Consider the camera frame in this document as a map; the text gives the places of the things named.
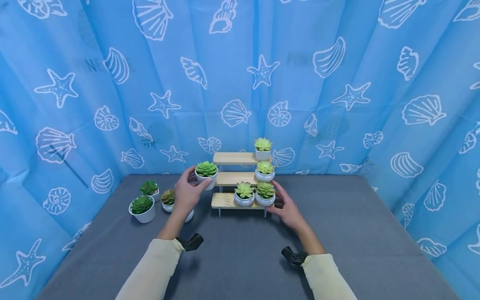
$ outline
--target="white starfish drawing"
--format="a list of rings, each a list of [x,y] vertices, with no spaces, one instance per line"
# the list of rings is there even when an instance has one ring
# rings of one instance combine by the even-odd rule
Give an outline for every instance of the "white starfish drawing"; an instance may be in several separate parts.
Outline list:
[[[7,279],[0,283],[0,288],[9,286],[10,284],[20,279],[24,281],[25,287],[28,286],[28,284],[30,283],[30,279],[32,279],[33,269],[47,258],[46,256],[38,256],[36,254],[36,251],[40,246],[41,242],[42,239],[37,239],[28,254],[25,254],[22,251],[17,251],[16,256],[18,268],[12,275],[8,276]]]
[[[253,83],[252,89],[256,89],[261,83],[270,86],[272,72],[280,65],[279,61],[275,61],[271,65],[267,65],[265,57],[263,54],[260,54],[258,58],[258,68],[248,67],[247,71],[255,75],[255,82]]]
[[[57,99],[57,107],[62,108],[68,96],[77,98],[78,94],[73,90],[72,83],[75,79],[75,73],[68,73],[65,77],[58,76],[51,69],[47,69],[47,73],[52,80],[52,84],[39,86],[34,89],[37,94],[52,93]]]
[[[365,98],[363,96],[363,93],[365,93],[365,91],[370,87],[371,84],[372,83],[367,82],[359,88],[353,88],[351,85],[347,84],[345,85],[345,93],[337,99],[334,99],[332,103],[345,102],[345,107],[347,108],[347,111],[350,111],[352,109],[355,102],[367,104],[370,102],[370,99]]]
[[[327,146],[319,144],[317,145],[317,148],[320,149],[320,151],[322,152],[320,153],[320,156],[318,158],[328,156],[331,159],[335,159],[335,152],[345,149],[344,147],[335,148],[335,141],[331,141],[330,144],[328,144]]]
[[[183,159],[183,155],[188,155],[187,152],[183,152],[183,151],[177,151],[177,149],[175,149],[175,146],[172,145],[172,147],[170,147],[170,151],[166,151],[166,150],[160,150],[160,152],[166,156],[168,156],[168,162],[171,163],[175,160],[179,160],[181,162],[186,162],[185,159]]]
[[[181,106],[178,104],[172,104],[170,102],[170,96],[172,92],[168,90],[165,95],[160,97],[159,95],[155,93],[150,93],[153,98],[153,104],[148,108],[149,111],[155,111],[155,110],[160,110],[163,114],[163,116],[168,119],[168,110],[169,109],[180,109]]]

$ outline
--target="seashell print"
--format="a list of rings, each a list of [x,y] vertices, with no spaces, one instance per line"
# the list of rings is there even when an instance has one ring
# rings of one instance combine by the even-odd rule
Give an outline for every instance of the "seashell print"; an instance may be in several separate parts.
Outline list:
[[[130,117],[130,125],[129,128],[131,131],[137,133],[138,136],[143,137],[144,139],[153,142],[153,137],[151,134],[148,133],[147,129],[137,120]]]
[[[0,132],[5,131],[5,132],[10,132],[15,135],[18,134],[17,129],[15,128],[15,125],[12,123],[10,118],[5,114],[3,111],[0,109]]]
[[[303,127],[305,128],[306,132],[309,135],[311,135],[313,137],[317,136],[317,133],[318,133],[317,116],[315,116],[315,114],[311,114],[310,117],[308,118],[308,120],[303,125]]]
[[[427,0],[383,0],[378,12],[380,25],[398,29]]]
[[[408,152],[395,154],[390,160],[392,170],[405,178],[414,178],[423,172],[423,167],[417,164]]]
[[[64,213],[70,205],[71,195],[65,188],[51,189],[42,206],[52,215]]]
[[[123,54],[113,47],[108,49],[108,56],[103,61],[105,69],[112,75],[116,84],[123,84],[130,77],[130,67]]]
[[[453,19],[453,22],[458,21],[473,21],[480,18],[480,0],[470,0],[462,8],[462,10]]]
[[[173,19],[166,0],[132,0],[135,24],[144,37],[163,41],[168,21]]]
[[[214,13],[213,20],[210,23],[208,32],[212,35],[215,33],[227,33],[232,29],[232,21],[237,15],[237,0],[223,0],[220,8]]]
[[[438,211],[445,202],[447,187],[444,184],[438,183],[438,180],[428,190],[423,205],[431,212]]]
[[[120,125],[119,119],[110,113],[106,105],[96,110],[94,121],[95,126],[104,131],[115,130]]]
[[[198,138],[198,143],[207,153],[215,153],[222,147],[222,142],[216,137],[209,137],[204,139],[202,137]]]
[[[403,47],[396,64],[396,70],[403,74],[406,81],[409,81],[417,72],[419,66],[419,54],[413,52],[410,47]]]
[[[413,212],[415,211],[415,204],[407,203],[402,206],[402,213],[403,213],[403,227],[407,229],[410,221],[413,217]]]
[[[88,229],[92,222],[85,224],[82,228],[80,228],[77,233],[73,236],[72,241],[70,241],[68,244],[63,246],[62,251],[70,251],[73,249],[73,247],[77,244],[78,240],[82,237],[82,235],[85,233],[85,231]]]
[[[340,36],[330,48],[315,52],[313,54],[315,73],[322,78],[330,76],[340,66],[346,48],[345,40]]]
[[[373,145],[379,144],[383,139],[384,134],[381,131],[366,133],[363,137],[363,146],[367,149],[372,148]]]
[[[204,88],[204,90],[206,90],[207,77],[202,66],[199,63],[186,57],[180,57],[180,62],[183,69],[185,70],[185,75],[187,75],[187,78],[192,81],[198,82]]]
[[[295,159],[295,151],[292,148],[285,148],[280,151],[272,152],[272,165],[276,167],[284,167],[289,165]]]
[[[439,257],[440,255],[447,252],[446,246],[440,243],[436,243],[429,238],[422,238],[417,241],[417,244],[420,246],[420,249],[433,257]]]
[[[127,152],[122,151],[120,162],[126,162],[135,169],[140,169],[145,163],[144,158],[133,148]]]
[[[473,127],[472,130],[467,132],[467,134],[465,135],[463,145],[460,148],[460,150],[458,151],[458,153],[459,154],[465,154],[468,151],[475,148],[475,145],[477,144],[477,135],[479,135],[479,134],[480,134],[480,121],[478,121],[475,124],[475,127]]]
[[[268,120],[276,127],[287,126],[292,119],[288,112],[288,101],[278,102],[268,111]]]
[[[42,160],[61,164],[70,150],[77,148],[73,140],[74,134],[65,134],[50,127],[45,127],[36,135],[36,152]]]
[[[90,182],[90,186],[94,192],[98,194],[105,194],[112,189],[113,181],[114,178],[112,170],[107,169],[100,175],[94,175],[92,177],[92,181]]]
[[[342,169],[342,172],[344,173],[352,173],[360,170],[362,165],[351,165],[351,164],[340,164],[340,168]]]
[[[446,117],[442,112],[442,103],[438,95],[425,95],[408,102],[402,110],[402,119],[406,125],[428,123],[430,126]]]
[[[223,122],[229,127],[235,127],[241,123],[248,123],[248,117],[252,114],[239,99],[227,102],[221,111]]]

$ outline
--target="white ceramic pot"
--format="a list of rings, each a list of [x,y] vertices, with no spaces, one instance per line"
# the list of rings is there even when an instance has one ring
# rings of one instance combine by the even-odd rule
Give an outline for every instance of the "white ceramic pot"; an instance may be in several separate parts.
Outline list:
[[[152,196],[147,196],[150,198],[150,200],[152,200],[152,204],[155,204],[155,200],[153,199]],[[128,206],[128,212],[130,213],[130,215],[134,216],[135,218],[137,218],[137,220],[140,222],[140,223],[148,223],[150,222],[151,220],[153,220],[153,218],[155,217],[155,205],[152,205],[152,207],[150,207],[149,210],[147,210],[146,212],[144,212],[143,214],[139,214],[139,215],[134,215],[132,213],[132,203],[130,203],[130,205]]]
[[[262,174],[257,169],[255,169],[255,177],[260,182],[271,182],[273,177],[275,177],[275,171],[272,174]]]
[[[268,206],[271,206],[273,204],[273,202],[275,201],[275,195],[273,195],[272,198],[270,199],[265,199],[265,198],[262,198],[258,195],[257,192],[255,192],[255,200],[257,201],[258,204],[260,204],[261,206],[265,206],[265,207],[268,207]]]
[[[214,186],[215,186],[215,182],[216,182],[216,176],[218,175],[218,168],[216,169],[216,173],[215,175],[213,175],[212,177],[202,177],[200,175],[197,174],[197,170],[195,169],[195,175],[197,176],[197,181],[198,183],[202,182],[202,181],[205,181],[209,178],[212,179],[212,183],[210,183],[210,185],[205,189],[205,191],[208,191],[208,190],[211,190]]]
[[[253,203],[254,198],[255,194],[252,195],[249,199],[243,199],[240,198],[237,193],[235,193],[235,196],[233,197],[233,199],[235,199],[235,203],[242,207],[250,206]]]
[[[257,160],[268,160],[270,158],[271,151],[258,151],[255,149],[255,157]]]

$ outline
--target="gray tabletop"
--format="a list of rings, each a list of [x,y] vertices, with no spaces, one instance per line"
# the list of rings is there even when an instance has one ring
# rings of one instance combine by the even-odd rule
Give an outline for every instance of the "gray tabletop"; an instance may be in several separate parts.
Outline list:
[[[145,180],[160,191],[179,175],[130,175],[118,186],[37,300],[110,300],[168,218],[140,224],[127,207]],[[367,182],[357,176],[276,176],[331,253],[359,300],[458,300],[435,267]],[[263,211],[223,210],[204,192],[180,236],[204,238],[184,253],[165,299],[313,299],[300,267],[281,255],[301,251],[294,234]]]

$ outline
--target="blue fabric backdrop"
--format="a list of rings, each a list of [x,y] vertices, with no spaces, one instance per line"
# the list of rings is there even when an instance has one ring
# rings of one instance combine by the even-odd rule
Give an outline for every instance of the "blue fabric backdrop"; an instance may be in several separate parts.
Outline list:
[[[364,176],[480,299],[480,1],[2,3],[0,299],[34,298],[124,176],[259,136],[279,174]]]

